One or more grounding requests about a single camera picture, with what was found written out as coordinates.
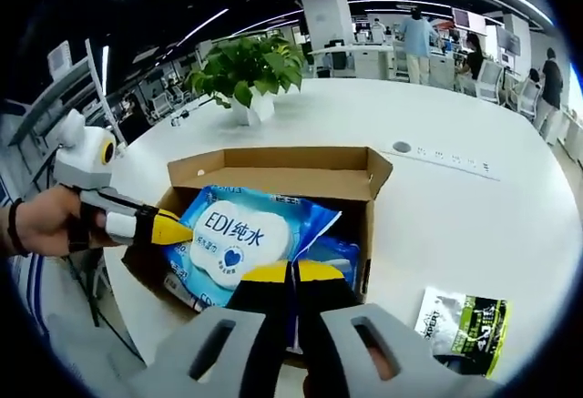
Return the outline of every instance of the wet wipes package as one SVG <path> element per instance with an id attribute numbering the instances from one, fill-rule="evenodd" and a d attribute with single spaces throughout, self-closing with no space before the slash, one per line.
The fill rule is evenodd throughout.
<path id="1" fill-rule="evenodd" d="M 224 306 L 245 273 L 295 260 L 340 215 L 307 199 L 207 186 L 180 219 L 194 229 L 193 241 L 164 252 L 190 293 L 206 305 Z"/>
<path id="2" fill-rule="evenodd" d="M 298 259 L 319 261 L 333 266 L 343 273 L 344 279 L 354 290 L 359 253 L 360 248 L 355 243 L 321 236 Z"/>

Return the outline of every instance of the office desk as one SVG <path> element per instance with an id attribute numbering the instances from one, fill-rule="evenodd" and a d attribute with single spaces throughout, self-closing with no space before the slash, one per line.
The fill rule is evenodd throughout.
<path id="1" fill-rule="evenodd" d="M 352 53 L 354 57 L 354 72 L 356 77 L 363 79 L 389 78 L 389 67 L 393 63 L 393 47 L 388 45 L 347 45 L 325 47 L 310 52 L 311 55 L 325 55 L 334 52 Z M 314 76 L 317 77 L 317 68 L 314 66 Z"/>
<path id="2" fill-rule="evenodd" d="M 275 100 L 260 128 L 236 127 L 214 102 L 173 128 L 162 120 L 115 161 L 112 186 L 154 204 L 169 161 L 267 146 L 369 146 L 397 140 L 486 161 L 499 180 L 386 155 L 394 171 L 376 199 L 368 299 L 413 327 L 424 288 L 512 301 L 494 379 L 506 382 L 559 317 L 583 247 L 579 215 L 550 149 L 504 108 L 433 87 L 366 79 L 307 79 Z M 185 318 L 141 286 L 107 249 L 121 315 L 146 363 Z M 286 366 L 282 387 L 301 392 L 305 372 Z"/>

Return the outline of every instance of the wristband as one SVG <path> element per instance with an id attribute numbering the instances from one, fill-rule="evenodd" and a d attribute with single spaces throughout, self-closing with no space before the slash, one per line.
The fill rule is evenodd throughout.
<path id="1" fill-rule="evenodd" d="M 16 253 L 26 257 L 29 252 L 25 250 L 25 247 L 22 245 L 22 241 L 20 241 L 18 233 L 16 232 L 16 209 L 18 209 L 18 206 L 22 203 L 23 201 L 21 199 L 15 200 L 8 211 L 8 237 L 10 238 L 10 241 L 12 241 L 12 246 Z"/>

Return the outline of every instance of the heart logo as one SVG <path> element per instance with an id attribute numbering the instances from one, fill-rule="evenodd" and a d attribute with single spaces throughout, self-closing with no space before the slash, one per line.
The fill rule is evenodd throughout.
<path id="1" fill-rule="evenodd" d="M 225 266 L 235 266 L 240 261 L 240 254 L 235 250 L 225 252 Z"/>

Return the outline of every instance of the cable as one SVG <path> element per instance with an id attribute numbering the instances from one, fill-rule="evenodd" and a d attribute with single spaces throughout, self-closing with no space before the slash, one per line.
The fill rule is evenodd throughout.
<path id="1" fill-rule="evenodd" d="M 107 320 L 107 318 L 105 317 L 105 315 L 101 312 L 101 310 L 98 308 L 97 305 L 95 305 L 95 303 L 91 302 L 91 295 L 87 292 L 87 289 L 85 287 L 85 284 L 83 283 L 83 280 L 81 280 L 81 274 L 79 273 L 79 271 L 77 270 L 77 268 L 73 265 L 73 261 L 71 260 L 70 257 L 65 257 L 65 260 L 68 261 L 69 266 L 71 267 L 71 269 L 73 270 L 73 272 L 75 273 L 75 278 L 77 278 L 77 281 L 79 283 L 79 285 L 81 286 L 81 289 L 83 289 L 83 292 L 85 293 L 85 295 L 87 296 L 87 302 L 89 302 L 90 307 L 93 309 L 95 309 L 95 311 L 97 312 L 97 314 L 99 315 L 99 317 L 103 320 L 103 322 L 106 323 L 106 325 L 109 327 L 109 329 L 118 337 L 119 341 L 122 342 L 124 344 L 124 346 L 126 348 L 128 348 L 128 350 L 134 354 L 138 359 L 140 359 L 143 363 L 144 359 L 142 359 L 142 357 L 131 347 L 131 345 L 129 343 L 126 342 L 126 340 L 121 337 L 121 335 L 119 334 L 119 332 L 114 328 L 113 325 L 111 325 L 111 323 Z"/>

